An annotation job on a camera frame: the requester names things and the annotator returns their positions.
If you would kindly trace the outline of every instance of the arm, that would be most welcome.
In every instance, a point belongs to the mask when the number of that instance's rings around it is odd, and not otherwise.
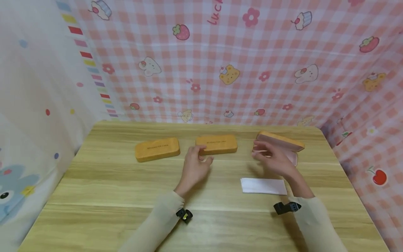
[[[119,252],[154,252],[177,224],[176,213],[183,208],[184,198],[194,185],[202,181],[210,170],[213,158],[205,162],[199,156],[205,146],[190,147],[183,164],[182,177],[173,192],[157,200],[153,211],[132,236],[123,244]]]
[[[305,179],[287,156],[269,143],[254,142],[252,156],[265,169],[283,176],[289,183],[294,197],[290,201],[301,205],[294,213],[298,227],[310,252],[347,252],[329,219],[326,207],[316,198]]]
[[[176,213],[183,208],[184,202],[175,192],[161,196],[153,211],[119,252],[154,252],[177,224]]]
[[[293,177],[286,179],[295,197],[290,201],[301,205],[301,209],[294,212],[299,230],[301,231],[310,252],[347,252],[329,219],[327,209],[319,198],[297,172]]]

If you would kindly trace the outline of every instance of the wrist strap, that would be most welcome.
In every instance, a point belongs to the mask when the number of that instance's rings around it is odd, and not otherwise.
[[[185,209],[181,208],[177,212],[177,217],[179,217],[183,222],[188,224],[190,219],[192,219],[193,214],[189,210],[185,210]]]
[[[289,202],[285,205],[282,202],[279,202],[274,205],[274,209],[278,215],[282,215],[287,212],[297,212],[301,207],[302,206],[300,204],[295,202]]]

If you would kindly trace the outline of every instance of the pink gingham fabric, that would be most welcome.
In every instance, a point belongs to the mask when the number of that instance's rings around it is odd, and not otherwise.
[[[119,118],[317,126],[403,247],[403,3],[71,1]]]

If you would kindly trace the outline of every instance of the pink text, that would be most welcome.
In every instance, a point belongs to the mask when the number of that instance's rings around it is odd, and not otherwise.
[[[212,19],[208,19],[207,22],[209,22],[212,25],[216,25],[217,21],[220,19],[220,17],[218,16],[218,14],[221,11],[221,4],[222,4],[222,0],[215,0],[217,3],[219,4],[215,4],[214,5],[214,11],[213,11],[213,15],[211,15]]]

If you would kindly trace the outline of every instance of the wooden table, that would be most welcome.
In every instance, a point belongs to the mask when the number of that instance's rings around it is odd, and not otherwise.
[[[215,156],[207,183],[195,188],[186,203],[192,221],[179,223],[159,252],[306,251],[293,215],[274,213],[273,205],[286,198],[242,193],[242,177],[273,178],[250,156],[262,129],[306,144],[297,167],[326,205],[349,252],[388,251],[317,128],[109,121],[93,127],[20,251],[117,251],[146,219],[157,196],[175,188],[196,137],[228,133],[236,135],[238,151]],[[137,143],[165,137],[179,138],[179,156],[137,163]]]

